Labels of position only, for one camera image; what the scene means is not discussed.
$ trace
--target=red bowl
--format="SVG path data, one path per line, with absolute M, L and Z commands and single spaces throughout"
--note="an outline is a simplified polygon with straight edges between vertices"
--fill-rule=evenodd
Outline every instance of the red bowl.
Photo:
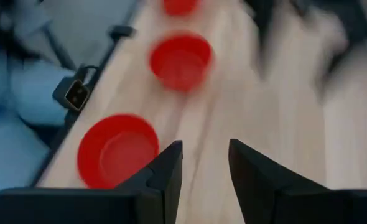
M 159 153 L 152 126 L 131 114 L 110 116 L 96 123 L 81 140 L 77 166 L 91 189 L 113 189 Z
M 150 56 L 150 67 L 163 85 L 190 91 L 205 79 L 212 48 L 202 36 L 182 33 L 170 36 L 156 45 Z
M 163 0 L 165 13 L 170 16 L 186 16 L 193 12 L 199 0 Z

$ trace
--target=red plastic bowl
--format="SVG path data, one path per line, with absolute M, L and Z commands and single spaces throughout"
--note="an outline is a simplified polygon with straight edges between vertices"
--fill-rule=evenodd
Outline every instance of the red plastic bowl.
M 151 52 L 150 67 L 165 86 L 190 91 L 205 79 L 212 49 L 202 36 L 175 34 L 158 43 Z
M 170 16 L 186 16 L 195 10 L 199 0 L 163 0 L 165 13 Z
M 113 189 L 148 165 L 159 153 L 152 126 L 131 114 L 96 123 L 81 140 L 80 176 L 91 189 Z

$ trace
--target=light wood surface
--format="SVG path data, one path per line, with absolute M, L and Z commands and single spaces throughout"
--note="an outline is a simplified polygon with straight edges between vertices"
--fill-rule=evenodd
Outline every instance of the light wood surface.
M 153 125 L 160 149 L 183 140 L 177 223 L 243 223 L 228 167 L 230 138 L 327 187 L 367 187 L 367 76 L 337 88 L 321 106 L 313 80 L 326 43 L 342 39 L 333 31 L 339 24 L 320 17 L 307 29 L 286 7 L 277 15 L 272 36 L 279 38 L 270 41 L 262 82 L 253 66 L 256 28 L 239 1 L 205 1 L 186 19 L 169 19 L 145 2 L 137 34 L 114 53 L 40 186 L 85 187 L 76 168 L 81 138 L 106 116 L 134 113 Z M 152 43 L 182 29 L 203 35 L 214 50 L 207 81 L 188 95 L 162 87 L 147 66 Z M 342 72 L 367 72 L 367 60 Z

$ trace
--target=wooden table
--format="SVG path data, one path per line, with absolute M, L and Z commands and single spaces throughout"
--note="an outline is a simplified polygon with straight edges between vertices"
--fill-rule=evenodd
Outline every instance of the wooden table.
M 279 38 L 271 40 L 262 82 L 252 66 L 256 28 L 239 1 L 205 1 L 186 19 L 165 17 L 154 1 L 145 2 L 133 25 L 137 34 L 112 56 L 39 185 L 85 187 L 76 167 L 80 140 L 102 118 L 134 113 L 153 125 L 161 150 L 183 140 L 177 223 L 243 223 L 228 167 L 230 138 L 327 187 L 367 187 L 367 134 L 358 137 L 367 131 L 367 105 L 359 107 L 367 81 L 336 91 L 324 107 L 313 91 L 338 24 L 318 16 L 319 25 L 307 29 L 286 7 L 278 16 Z M 181 29 L 203 35 L 215 56 L 208 80 L 188 95 L 165 89 L 147 65 L 152 43 Z M 365 63 L 354 66 L 367 71 Z

